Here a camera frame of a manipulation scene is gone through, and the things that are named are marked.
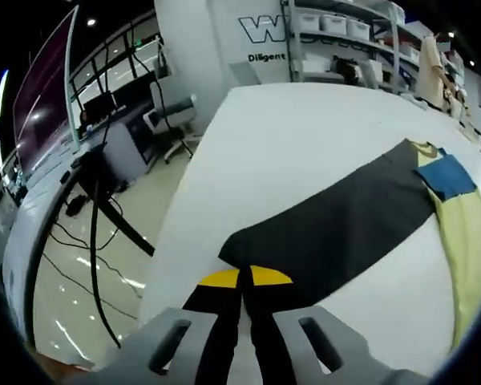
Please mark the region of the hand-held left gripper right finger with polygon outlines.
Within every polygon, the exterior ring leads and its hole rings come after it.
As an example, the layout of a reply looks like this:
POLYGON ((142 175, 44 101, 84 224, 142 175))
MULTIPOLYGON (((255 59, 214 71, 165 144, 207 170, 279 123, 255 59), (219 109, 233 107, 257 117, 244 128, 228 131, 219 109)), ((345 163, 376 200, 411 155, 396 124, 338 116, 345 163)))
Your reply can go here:
POLYGON ((307 306, 278 270, 247 269, 246 310, 265 384, 381 384, 387 376, 357 331, 307 306))

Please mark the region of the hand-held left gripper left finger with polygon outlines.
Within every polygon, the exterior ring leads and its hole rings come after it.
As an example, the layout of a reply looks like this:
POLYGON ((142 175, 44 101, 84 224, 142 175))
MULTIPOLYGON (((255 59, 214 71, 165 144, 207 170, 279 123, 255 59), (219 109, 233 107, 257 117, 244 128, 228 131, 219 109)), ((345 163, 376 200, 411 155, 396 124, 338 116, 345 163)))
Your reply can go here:
POLYGON ((240 271, 203 278, 181 308, 167 308, 124 341, 105 384, 225 384, 237 344, 240 271))

